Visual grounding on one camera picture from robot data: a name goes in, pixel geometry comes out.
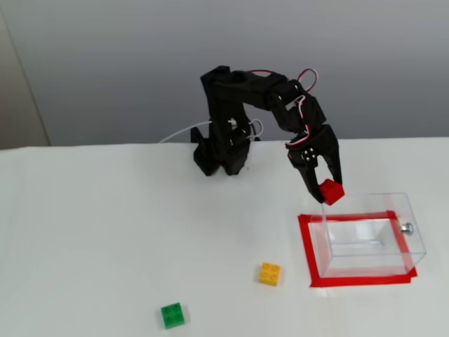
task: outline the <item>green lego brick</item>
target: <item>green lego brick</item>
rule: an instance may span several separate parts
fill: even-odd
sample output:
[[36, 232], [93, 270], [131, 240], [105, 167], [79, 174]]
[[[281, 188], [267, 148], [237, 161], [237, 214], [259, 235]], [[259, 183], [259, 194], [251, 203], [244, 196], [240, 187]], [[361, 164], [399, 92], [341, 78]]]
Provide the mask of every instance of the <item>green lego brick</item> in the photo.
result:
[[163, 323], [166, 329], [174, 328], [184, 324], [184, 315], [182, 314], [181, 304], [176, 303], [161, 308]]

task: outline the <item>lego brick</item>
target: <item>lego brick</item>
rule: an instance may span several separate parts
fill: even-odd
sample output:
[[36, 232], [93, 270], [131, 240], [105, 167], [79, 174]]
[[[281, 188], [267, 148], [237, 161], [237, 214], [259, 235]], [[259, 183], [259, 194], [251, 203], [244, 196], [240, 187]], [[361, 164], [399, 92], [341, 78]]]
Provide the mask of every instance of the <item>lego brick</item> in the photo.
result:
[[344, 196], [343, 186], [331, 179], [326, 179], [320, 185], [320, 191], [323, 193], [325, 203], [329, 206]]
[[269, 286], [277, 286], [281, 267], [263, 262], [260, 270], [259, 282]]
[[176, 303], [161, 308], [163, 323], [166, 329], [184, 324], [184, 315], [182, 314], [181, 304]]

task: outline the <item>red lego brick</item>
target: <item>red lego brick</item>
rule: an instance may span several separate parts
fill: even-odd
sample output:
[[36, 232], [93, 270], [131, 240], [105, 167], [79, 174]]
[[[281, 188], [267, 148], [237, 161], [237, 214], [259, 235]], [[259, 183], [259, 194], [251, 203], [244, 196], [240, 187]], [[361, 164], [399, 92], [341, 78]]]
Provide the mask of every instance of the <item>red lego brick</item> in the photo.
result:
[[326, 179], [320, 185], [320, 191], [321, 193], [323, 193], [324, 202], [329, 206], [334, 204], [344, 196], [343, 186], [331, 179]]

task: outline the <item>wire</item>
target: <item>wire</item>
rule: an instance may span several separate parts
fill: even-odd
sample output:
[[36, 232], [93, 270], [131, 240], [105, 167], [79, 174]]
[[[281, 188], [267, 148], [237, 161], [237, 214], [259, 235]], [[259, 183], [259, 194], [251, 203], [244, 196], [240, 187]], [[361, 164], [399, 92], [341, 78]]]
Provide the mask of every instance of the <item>wire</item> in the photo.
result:
[[168, 137], [165, 137], [163, 140], [161, 140], [161, 141], [159, 142], [159, 144], [164, 143], [164, 142], [166, 142], [167, 140], [169, 140], [169, 139], [171, 139], [171, 138], [173, 138], [173, 137], [179, 135], [180, 133], [183, 133], [183, 132], [185, 132], [185, 131], [190, 130], [191, 128], [196, 128], [197, 126], [207, 125], [207, 124], [210, 124], [210, 123], [212, 123], [212, 122], [211, 122], [211, 121], [202, 121], [201, 123], [197, 123], [197, 124], [195, 124], [195, 125], [191, 125], [191, 126], [189, 126], [189, 127], [187, 127], [187, 128], [184, 128], [184, 129], [182, 129], [182, 130], [179, 130], [178, 132], [175, 132], [173, 135], [169, 135]]
[[[265, 74], [268, 74], [268, 75], [276, 74], [276, 72], [272, 72], [271, 70], [266, 70], [266, 69], [254, 69], [254, 70], [250, 70], [250, 72], [252, 72], [252, 73], [261, 72], [261, 73], [265, 73]], [[316, 82], [318, 82], [318, 72], [317, 72], [315, 69], [312, 69], [312, 68], [304, 69], [304, 70], [301, 72], [301, 74], [297, 77], [297, 80], [298, 80], [299, 82], [301, 82], [303, 76], [304, 76], [306, 73], [308, 73], [308, 72], [313, 72], [313, 73], [315, 74], [315, 80], [314, 80], [314, 83], [312, 83], [311, 86], [310, 86], [309, 88], [305, 89], [306, 92], [309, 92], [310, 90], [312, 90], [313, 87], [315, 87]], [[302, 105], [302, 102], [304, 102], [304, 100], [305, 100], [305, 96], [304, 96], [304, 95], [301, 95], [301, 96], [298, 98], [298, 100], [296, 100], [296, 102], [295, 102], [296, 105], [297, 105], [297, 107], [298, 107], [298, 110], [300, 111], [301, 118], [302, 118], [303, 120], [304, 120], [304, 118], [303, 118], [303, 116], [302, 116], [301, 105]], [[255, 127], [254, 127], [254, 125], [253, 125], [253, 122], [255, 122], [255, 121], [260, 125], [260, 132], [259, 132], [257, 135], [255, 134]], [[161, 140], [161, 141], [159, 142], [159, 144], [160, 144], [160, 143], [164, 143], [164, 142], [166, 142], [167, 140], [169, 140], [169, 139], [171, 139], [171, 138], [173, 138], [173, 137], [179, 135], [180, 133], [183, 133], [183, 132], [185, 132], [185, 131], [190, 130], [191, 128], [195, 128], [195, 127], [197, 127], [197, 126], [206, 125], [206, 124], [210, 124], [210, 123], [212, 123], [212, 122], [211, 122], [211, 121], [203, 121], [203, 122], [201, 122], [201, 123], [197, 123], [197, 124], [195, 124], [195, 125], [191, 125], [191, 126], [189, 126], [189, 127], [187, 127], [187, 128], [184, 128], [184, 129], [182, 129], [182, 130], [179, 130], [178, 132], [175, 132], [173, 135], [169, 135], [168, 137], [165, 137], [163, 140]], [[252, 120], [250, 121], [250, 125], [251, 125], [251, 127], [252, 127], [253, 132], [254, 132], [255, 135], [253, 135], [253, 136], [248, 136], [248, 138], [256, 138], [256, 137], [260, 137], [260, 135], [263, 134], [263, 132], [264, 132], [264, 125], [262, 124], [262, 122], [261, 122], [259, 119], [257, 119], [257, 118], [252, 119]], [[294, 142], [294, 143], [287, 143], [286, 145], [288, 145], [288, 146], [296, 146], [296, 145], [302, 144], [302, 143], [305, 142], [307, 139], [309, 139], [309, 137], [310, 137], [310, 127], [309, 127], [307, 124], [306, 124], [306, 133], [307, 133], [307, 135], [306, 135], [305, 137], [303, 137], [303, 138], [297, 140], [297, 141]]]
[[[304, 117], [302, 116], [301, 106], [302, 106], [302, 102], [304, 102], [305, 99], [306, 99], [306, 96], [302, 95], [302, 96], [300, 96], [300, 99], [296, 101], [297, 108], [300, 111], [300, 115], [301, 115], [302, 120], [304, 120]], [[305, 137], [303, 137], [303, 138], [301, 138], [299, 140], [296, 140], [293, 143], [286, 143], [286, 145], [289, 146], [289, 147], [295, 147], [295, 146], [301, 145], [303, 142], [308, 140], [310, 138], [310, 126], [307, 125], [307, 124], [306, 124], [306, 133], [307, 134], [306, 134]]]
[[[250, 123], [249, 123], [249, 124], [250, 124], [251, 126], [253, 126], [253, 123], [254, 123], [255, 121], [260, 125], [260, 132], [259, 132], [257, 135], [248, 136], [248, 138], [260, 137], [260, 135], [262, 135], [263, 132], [264, 132], [264, 124], [262, 124], [262, 122], [260, 121], [260, 119], [254, 118], [254, 119], [250, 120]], [[202, 121], [201, 123], [197, 123], [197, 124], [188, 126], [187, 128], [184, 128], [184, 129], [182, 129], [182, 130], [179, 130], [179, 131], [175, 132], [174, 134], [169, 135], [168, 137], [165, 137], [163, 140], [159, 141], [158, 144], [164, 143], [164, 142], [166, 142], [167, 140], [169, 140], [169, 139], [171, 139], [171, 138], [173, 138], [173, 137], [179, 135], [180, 133], [183, 133], [183, 132], [185, 132], [185, 131], [190, 130], [191, 128], [196, 128], [197, 126], [207, 125], [207, 124], [210, 124], [210, 123], [212, 123], [212, 121]]]
[[256, 137], [260, 137], [260, 136], [264, 133], [264, 124], [262, 123], [262, 121], [261, 121], [260, 119], [254, 118], [253, 120], [251, 120], [251, 121], [250, 121], [251, 126], [253, 126], [253, 124], [254, 124], [255, 121], [259, 124], [259, 126], [260, 126], [260, 131], [259, 131], [258, 134], [255, 134], [255, 131], [254, 131], [254, 134], [255, 134], [255, 135], [249, 136], [248, 138], [256, 138]]
[[312, 69], [312, 68], [304, 69], [304, 70], [301, 72], [301, 74], [297, 77], [297, 81], [301, 83], [302, 77], [303, 77], [307, 72], [313, 72], [314, 75], [315, 75], [314, 83], [312, 83], [311, 86], [310, 86], [309, 88], [305, 89], [306, 92], [309, 92], [310, 90], [313, 89], [313, 87], [315, 86], [316, 82], [318, 82], [318, 72], [317, 72], [315, 69]]

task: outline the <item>white cable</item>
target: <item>white cable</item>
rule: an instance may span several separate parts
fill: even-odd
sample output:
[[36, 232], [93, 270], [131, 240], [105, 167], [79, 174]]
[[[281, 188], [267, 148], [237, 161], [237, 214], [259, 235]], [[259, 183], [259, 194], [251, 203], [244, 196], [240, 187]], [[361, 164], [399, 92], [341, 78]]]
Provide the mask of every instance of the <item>white cable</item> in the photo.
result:
[[257, 135], [253, 135], [253, 136], [249, 136], [248, 138], [256, 138], [256, 137], [260, 137], [263, 133], [264, 133], [264, 124], [262, 123], [262, 121], [260, 119], [254, 118], [250, 121], [250, 124], [253, 124], [254, 122], [257, 122], [260, 126], [260, 132]]
[[[302, 116], [301, 106], [302, 106], [302, 102], [304, 102], [305, 99], [306, 99], [306, 96], [302, 95], [302, 96], [300, 96], [300, 99], [297, 101], [297, 107], [298, 107], [298, 110], [300, 111], [300, 115], [301, 115], [301, 119], [302, 120], [304, 120], [304, 116]], [[306, 132], [307, 132], [307, 135], [305, 137], [295, 141], [294, 143], [286, 143], [286, 145], [287, 146], [296, 146], [296, 145], [302, 144], [307, 139], [309, 139], [309, 137], [310, 137], [310, 127], [307, 124], [306, 124]]]
[[[255, 122], [255, 121], [260, 125], [260, 132], [259, 132], [257, 135], [254, 135], [254, 136], [248, 136], [248, 138], [260, 137], [260, 135], [262, 135], [263, 132], [264, 132], [264, 124], [262, 124], [262, 122], [260, 121], [260, 119], [254, 118], [254, 119], [252, 119], [252, 120], [250, 121], [250, 124], [252, 124], [252, 123]], [[173, 138], [173, 137], [179, 135], [180, 133], [183, 133], [183, 132], [185, 132], [185, 131], [190, 130], [191, 128], [196, 128], [197, 126], [207, 125], [207, 124], [210, 124], [210, 123], [212, 123], [212, 121], [202, 121], [201, 123], [197, 123], [197, 124], [188, 126], [187, 128], [184, 128], [184, 129], [182, 129], [182, 130], [179, 130], [178, 132], [175, 132], [173, 135], [169, 135], [168, 137], [165, 137], [163, 140], [159, 141], [158, 144], [164, 143], [164, 142], [166, 142], [167, 140], [169, 140], [169, 139], [171, 139], [171, 138]], [[234, 120], [230, 120], [229, 123], [231, 123], [231, 124], [233, 124], [233, 125], [236, 124], [236, 122], [235, 122]]]
[[206, 125], [206, 124], [210, 124], [210, 123], [212, 123], [212, 122], [211, 122], [211, 121], [202, 121], [201, 123], [197, 123], [197, 124], [195, 124], [195, 125], [191, 125], [191, 126], [189, 126], [188, 128], [184, 128], [184, 129], [182, 129], [182, 130], [180, 130], [180, 131], [178, 131], [178, 132], [175, 132], [173, 135], [169, 135], [168, 137], [165, 137], [163, 140], [161, 140], [161, 141], [159, 142], [159, 144], [164, 143], [164, 142], [166, 142], [167, 140], [169, 140], [169, 139], [171, 139], [171, 138], [173, 138], [173, 137], [179, 135], [180, 133], [183, 133], [183, 132], [185, 132], [185, 131], [190, 130], [191, 128], [195, 128], [195, 127], [197, 127], [197, 126]]

